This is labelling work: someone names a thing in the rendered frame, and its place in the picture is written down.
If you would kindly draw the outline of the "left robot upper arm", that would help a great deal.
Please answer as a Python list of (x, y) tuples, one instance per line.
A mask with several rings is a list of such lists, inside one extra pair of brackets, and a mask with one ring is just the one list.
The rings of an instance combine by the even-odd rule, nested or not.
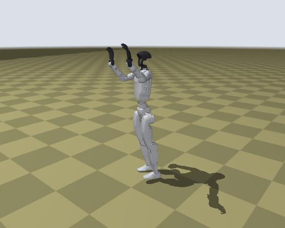
[(143, 77), (137, 78), (139, 83), (145, 83), (152, 78), (152, 75), (149, 71), (144, 72), (144, 74), (145, 74), (147, 79), (145, 80)]

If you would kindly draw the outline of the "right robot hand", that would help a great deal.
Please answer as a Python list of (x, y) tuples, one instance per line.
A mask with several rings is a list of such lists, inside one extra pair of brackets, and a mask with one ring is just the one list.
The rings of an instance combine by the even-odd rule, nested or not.
[(113, 52), (113, 49), (111, 47), (108, 47), (106, 50), (109, 53), (109, 58), (110, 58), (109, 62), (111, 62), (111, 65), (113, 66), (114, 65), (114, 52)]

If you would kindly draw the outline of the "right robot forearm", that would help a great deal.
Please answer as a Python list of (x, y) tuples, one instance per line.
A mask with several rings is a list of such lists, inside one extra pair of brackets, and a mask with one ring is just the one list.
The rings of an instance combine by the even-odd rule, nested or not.
[(115, 65), (115, 63), (114, 63), (114, 65), (112, 66), (112, 65), (111, 65), (111, 62), (109, 62), (108, 65), (109, 65), (109, 67), (115, 72), (115, 74), (116, 74), (117, 76), (120, 76), (121, 74), (123, 74), (123, 73), (119, 70), (119, 68)]

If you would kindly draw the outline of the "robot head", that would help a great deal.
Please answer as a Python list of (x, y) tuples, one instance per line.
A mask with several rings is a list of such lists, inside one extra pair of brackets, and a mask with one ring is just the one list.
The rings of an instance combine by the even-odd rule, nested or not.
[[(151, 54), (147, 51), (141, 51), (141, 52), (137, 53), (137, 56), (138, 56), (138, 66), (141, 67), (140, 70), (143, 70), (143, 68), (147, 68), (147, 65), (144, 65), (143, 61), (146, 60), (147, 58), (151, 58), (152, 57)], [(141, 60), (141, 62), (140, 62), (140, 60)], [(146, 69), (146, 70), (148, 70), (148, 69)]]

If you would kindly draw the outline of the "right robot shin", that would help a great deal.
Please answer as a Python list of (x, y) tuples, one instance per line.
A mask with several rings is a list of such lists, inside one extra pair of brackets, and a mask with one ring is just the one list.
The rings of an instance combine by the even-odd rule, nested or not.
[(142, 150), (142, 154), (143, 154), (144, 160), (146, 162), (146, 166), (150, 166), (150, 161), (149, 161), (149, 157), (148, 157), (148, 153), (147, 153), (147, 147), (142, 145), (141, 143), (140, 143), (140, 147), (141, 147), (141, 150)]

